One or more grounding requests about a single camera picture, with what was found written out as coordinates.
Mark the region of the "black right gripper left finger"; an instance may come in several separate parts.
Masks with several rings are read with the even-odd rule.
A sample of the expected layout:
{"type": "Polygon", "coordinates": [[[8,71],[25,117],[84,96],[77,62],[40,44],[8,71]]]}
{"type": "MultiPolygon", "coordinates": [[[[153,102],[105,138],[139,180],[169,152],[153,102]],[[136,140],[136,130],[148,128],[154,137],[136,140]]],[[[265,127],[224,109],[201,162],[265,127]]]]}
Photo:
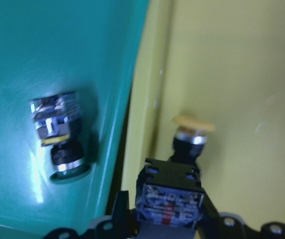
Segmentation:
{"type": "Polygon", "coordinates": [[[109,219],[101,220],[93,229],[88,229],[89,239],[133,239],[138,235],[137,222],[129,209],[129,192],[116,195],[109,219]]]}

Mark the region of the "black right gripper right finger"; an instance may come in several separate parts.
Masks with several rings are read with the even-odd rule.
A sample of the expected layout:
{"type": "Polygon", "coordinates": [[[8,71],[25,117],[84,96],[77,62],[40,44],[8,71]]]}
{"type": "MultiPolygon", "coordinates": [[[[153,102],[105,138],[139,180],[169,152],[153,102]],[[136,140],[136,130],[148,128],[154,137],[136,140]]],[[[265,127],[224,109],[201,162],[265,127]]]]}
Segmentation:
{"type": "Polygon", "coordinates": [[[201,206],[201,219],[196,223],[201,239],[246,239],[244,226],[238,219],[221,216],[211,199],[204,194],[201,206]]]}

